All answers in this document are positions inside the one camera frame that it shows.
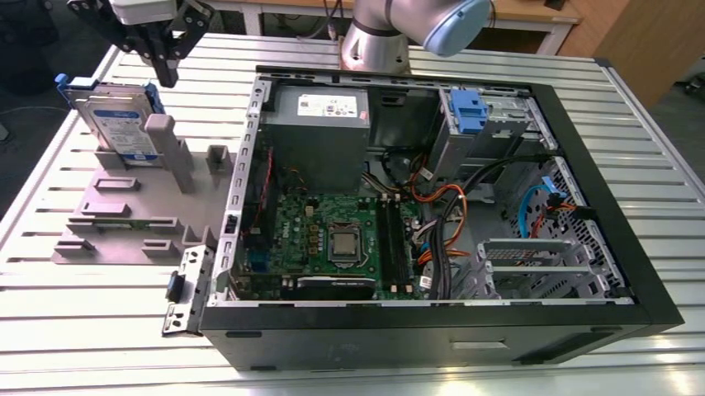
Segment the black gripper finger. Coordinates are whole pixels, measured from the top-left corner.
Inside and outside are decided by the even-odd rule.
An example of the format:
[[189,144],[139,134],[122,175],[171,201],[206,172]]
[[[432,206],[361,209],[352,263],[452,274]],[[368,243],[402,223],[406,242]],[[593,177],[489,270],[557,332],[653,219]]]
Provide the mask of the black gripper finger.
[[68,1],[67,8],[115,47],[126,53],[135,51],[142,56],[154,68],[161,85],[169,87],[167,23],[125,25],[109,1]]
[[178,80],[178,65],[187,57],[197,43],[209,31],[215,9],[202,1],[178,1],[178,16],[165,30],[166,37],[166,74],[163,86],[174,87]]

